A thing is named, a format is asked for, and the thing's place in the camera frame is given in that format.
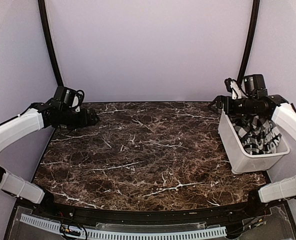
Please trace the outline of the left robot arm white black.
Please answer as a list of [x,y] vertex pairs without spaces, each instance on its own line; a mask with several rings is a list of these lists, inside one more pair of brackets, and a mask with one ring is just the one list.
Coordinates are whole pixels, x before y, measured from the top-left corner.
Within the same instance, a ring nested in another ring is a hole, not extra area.
[[[48,128],[66,126],[69,130],[94,126],[99,122],[96,111],[82,108],[75,111],[72,107],[57,108],[50,104],[36,102],[23,114],[0,124],[0,153],[25,136]],[[40,186],[11,173],[0,166],[0,190],[16,198],[28,200],[39,205],[39,210],[48,218],[55,218],[58,206]]]

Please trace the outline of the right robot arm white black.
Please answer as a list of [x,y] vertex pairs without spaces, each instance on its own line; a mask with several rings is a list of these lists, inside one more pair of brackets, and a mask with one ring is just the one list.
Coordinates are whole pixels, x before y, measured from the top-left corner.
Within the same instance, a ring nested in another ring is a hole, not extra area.
[[280,95],[218,95],[208,108],[220,114],[218,133],[236,175],[268,170],[289,153],[280,129],[296,141],[296,109]]

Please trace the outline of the black white checkered shirt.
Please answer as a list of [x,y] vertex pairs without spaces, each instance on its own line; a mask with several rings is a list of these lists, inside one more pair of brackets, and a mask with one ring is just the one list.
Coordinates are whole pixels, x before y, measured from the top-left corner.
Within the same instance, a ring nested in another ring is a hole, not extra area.
[[271,120],[258,115],[231,116],[229,119],[247,154],[277,153],[282,134]]

